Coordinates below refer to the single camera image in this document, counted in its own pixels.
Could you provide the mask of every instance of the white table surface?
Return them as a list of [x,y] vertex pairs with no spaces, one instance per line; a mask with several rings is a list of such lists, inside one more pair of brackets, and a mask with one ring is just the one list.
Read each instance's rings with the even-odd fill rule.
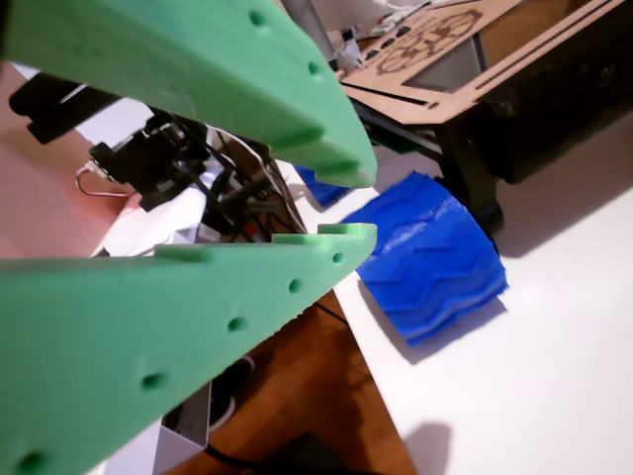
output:
[[[381,190],[412,168],[438,172],[379,151]],[[312,233],[378,194],[321,212],[280,163]],[[500,185],[510,289],[421,346],[406,346],[356,273],[335,287],[420,474],[633,473],[632,187],[633,116]]]

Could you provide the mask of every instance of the hole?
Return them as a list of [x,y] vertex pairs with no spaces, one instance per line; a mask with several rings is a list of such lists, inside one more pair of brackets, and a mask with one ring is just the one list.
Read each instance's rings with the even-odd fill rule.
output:
[[320,67],[315,62],[308,63],[308,71],[312,76],[318,76],[320,74]]
[[26,454],[18,463],[18,473],[25,475],[35,475],[45,469],[48,457],[45,453],[33,451]]
[[250,18],[250,23],[252,23],[254,26],[261,28],[266,24],[266,20],[264,19],[264,16],[257,12],[257,11],[252,11],[248,14],[248,18]]
[[247,321],[246,319],[243,319],[242,317],[235,317],[230,322],[228,322],[228,325],[227,325],[228,331],[231,333],[240,332],[244,330],[246,326],[247,326]]
[[399,38],[403,35],[406,35],[408,32],[411,31],[410,27],[402,27],[398,30],[398,32],[396,33],[396,38]]
[[145,391],[153,391],[161,386],[164,386],[167,381],[166,373],[152,373],[148,374],[140,380],[140,386]]
[[288,287],[288,290],[290,290],[291,294],[298,294],[299,292],[301,292],[301,286],[301,280],[293,279],[293,281],[290,283],[290,286]]
[[393,38],[389,38],[388,40],[386,40],[384,43],[380,45],[380,49],[385,49],[387,47],[390,47],[395,42],[396,40],[394,40]]

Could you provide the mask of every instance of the laser cut wooden panel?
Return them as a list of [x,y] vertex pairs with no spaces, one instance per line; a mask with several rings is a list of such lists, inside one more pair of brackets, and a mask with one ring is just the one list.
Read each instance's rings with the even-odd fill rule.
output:
[[[426,7],[365,49],[364,68],[341,83],[348,96],[398,122],[441,124],[623,1],[472,0]],[[402,27],[410,31],[399,36]],[[466,42],[484,45],[488,69],[454,90],[411,86]],[[370,51],[376,53],[368,58]]]

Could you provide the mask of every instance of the blue tread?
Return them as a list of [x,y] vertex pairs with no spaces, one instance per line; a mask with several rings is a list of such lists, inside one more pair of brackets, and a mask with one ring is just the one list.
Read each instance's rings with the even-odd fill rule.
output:
[[358,273],[409,344],[427,339],[507,288],[491,241],[432,178],[412,173],[344,223],[378,226]]

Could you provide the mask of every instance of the black cable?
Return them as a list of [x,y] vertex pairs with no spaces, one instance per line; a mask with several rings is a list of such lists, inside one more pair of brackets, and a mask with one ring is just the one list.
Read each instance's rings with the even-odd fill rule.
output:
[[315,302],[314,305],[319,307],[321,310],[323,310],[327,314],[329,314],[329,315],[333,316],[334,318],[336,318],[342,324],[347,325],[349,327],[349,324],[347,323],[347,321],[345,319],[343,319],[340,315],[338,315],[335,312],[333,312],[332,310],[330,310],[328,307],[320,304],[319,302]]
[[257,216],[255,216],[254,214],[251,216],[251,218],[253,219],[253,221],[255,222],[255,225],[257,226],[257,229],[259,229],[259,231],[264,235],[264,238],[266,239],[266,242],[270,242],[270,239],[272,237],[272,234],[268,233],[268,231],[264,228],[264,226],[261,224],[261,221],[259,221],[259,218],[257,218]]
[[256,470],[268,475],[379,475],[374,472],[354,472],[349,470],[311,470],[304,467],[281,467],[265,462],[256,462],[254,460],[243,460],[241,458],[231,457],[220,452],[210,443],[205,448],[205,452],[214,457],[219,462],[231,467]]
[[281,226],[283,226],[284,228],[286,228],[287,230],[292,231],[293,233],[295,233],[296,235],[300,235],[301,233],[299,231],[297,231],[296,228],[292,227],[291,225],[289,225],[288,223],[284,223],[283,221],[281,221],[281,219],[274,213],[268,213],[268,215],[270,217],[272,217],[277,223],[279,223]]

